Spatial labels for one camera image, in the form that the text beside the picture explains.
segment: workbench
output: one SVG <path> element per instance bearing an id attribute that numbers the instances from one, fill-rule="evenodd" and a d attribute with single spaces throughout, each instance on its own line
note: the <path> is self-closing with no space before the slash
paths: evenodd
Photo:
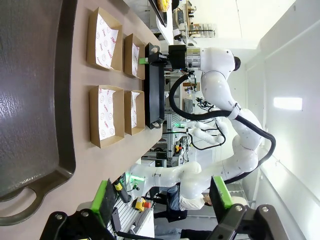
<path id="1" fill-rule="evenodd" d="M 123 0 L 78 0 L 71 61 L 71 114 L 76 170 L 67 183 L 44 198 L 41 207 L 32 217 L 17 225 L 0 227 L 2 239 L 39 239 L 52 212 L 62 211 L 72 215 L 78 205 L 93 200 L 101 180 L 116 180 L 161 138 L 162 127 L 153 130 L 146 127 L 134 136 L 126 134 L 123 140 L 104 149 L 90 142 L 89 90 L 97 85 L 113 85 L 130 91 L 143 88 L 142 80 L 129 77 L 123 72 L 100 70 L 87 64 L 88 19 L 97 7 L 108 11 L 123 25 L 124 37 L 134 33 L 145 44 L 151 42 L 159 45 L 156 37 Z M 11 206 L 14 208 L 13 213 L 25 209 L 32 199 L 28 202 L 15 200 L 16 204 Z M 1 203 L 1 208 L 7 204 L 10 203 Z"/>

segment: cardboard box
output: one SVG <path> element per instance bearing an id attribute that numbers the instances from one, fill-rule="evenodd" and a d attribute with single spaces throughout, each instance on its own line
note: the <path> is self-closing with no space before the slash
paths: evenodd
<path id="1" fill-rule="evenodd" d="M 112 29 L 112 30 L 118 30 L 117 38 L 115 41 L 115 47 L 114 52 L 112 55 L 112 61 L 111 61 L 111 67 L 116 71 L 122 71 L 123 66 L 123 29 L 120 22 L 115 19 L 112 15 L 110 15 L 108 12 L 103 10 L 101 7 L 97 8 L 89 17 L 89 24 L 88 24 L 88 36 L 87 36 L 87 47 L 86 47 L 86 60 L 89 64 L 92 64 L 98 68 L 102 69 L 110 69 L 107 67 L 103 67 L 99 65 L 99 60 L 96 58 L 96 51 L 97 48 L 101 50 L 105 50 L 106 44 L 100 44 L 96 46 L 96 33 L 97 33 L 97 20 L 98 15 L 102 17 L 102 19 L 105 21 L 105 23 Z"/>
<path id="2" fill-rule="evenodd" d="M 100 140 L 99 135 L 99 89 L 115 91 L 113 98 L 113 125 L 115 135 Z M 99 85 L 92 88 L 89 92 L 89 111 L 90 111 L 90 140 L 99 148 L 105 148 L 111 144 L 119 142 L 125 138 L 125 103 L 124 90 L 120 87 L 110 85 Z"/>
<path id="3" fill-rule="evenodd" d="M 139 93 L 135 99 L 136 127 L 131 125 L 132 92 Z M 135 135 L 145 129 L 145 93 L 143 91 L 128 91 L 124 94 L 124 129 L 127 134 Z"/>
<path id="4" fill-rule="evenodd" d="M 132 44 L 139 47 L 139 57 L 137 62 L 139 62 L 140 58 L 145 58 L 145 44 L 137 38 L 134 34 L 127 36 L 124 39 L 124 72 L 128 75 L 133 75 L 133 54 L 132 54 Z M 145 77 L 145 65 L 138 64 L 137 65 L 137 74 L 136 76 L 138 79 L 144 80 Z"/>

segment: screw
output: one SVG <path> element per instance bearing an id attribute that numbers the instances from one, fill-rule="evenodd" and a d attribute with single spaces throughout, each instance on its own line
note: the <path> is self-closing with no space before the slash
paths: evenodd
<path id="1" fill-rule="evenodd" d="M 83 212 L 81 213 L 81 215 L 84 216 L 84 217 L 88 217 L 88 216 L 89 216 L 89 213 L 87 213 L 86 211 L 83 211 Z"/>
<path id="2" fill-rule="evenodd" d="M 235 210 L 237 210 L 238 212 L 242 211 L 242 207 L 240 205 L 235 206 Z"/>
<path id="3" fill-rule="evenodd" d="M 63 218 L 61 214 L 58 214 L 58 215 L 56 215 L 55 217 L 56 217 L 56 219 L 58 219 L 58 220 L 61 220 L 61 219 Z"/>

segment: green light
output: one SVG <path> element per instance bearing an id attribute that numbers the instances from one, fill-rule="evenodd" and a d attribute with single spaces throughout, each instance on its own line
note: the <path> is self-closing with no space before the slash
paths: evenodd
<path id="1" fill-rule="evenodd" d="M 139 181 L 144 181 L 145 179 L 144 178 L 142 178 L 142 177 L 139 177 L 139 176 L 131 176 L 130 177 L 131 179 L 134 179 L 134 180 L 139 180 Z"/>

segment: jeans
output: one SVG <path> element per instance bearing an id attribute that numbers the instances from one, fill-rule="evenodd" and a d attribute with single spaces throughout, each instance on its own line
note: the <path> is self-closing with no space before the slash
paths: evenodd
<path id="1" fill-rule="evenodd" d="M 160 191 L 166 192 L 170 196 L 169 208 L 180 211 L 179 188 L 177 185 L 172 187 L 159 187 Z"/>
<path id="2" fill-rule="evenodd" d="M 180 228 L 163 227 L 161 225 L 154 226 L 154 237 L 163 240 L 178 240 L 181 238 Z"/>

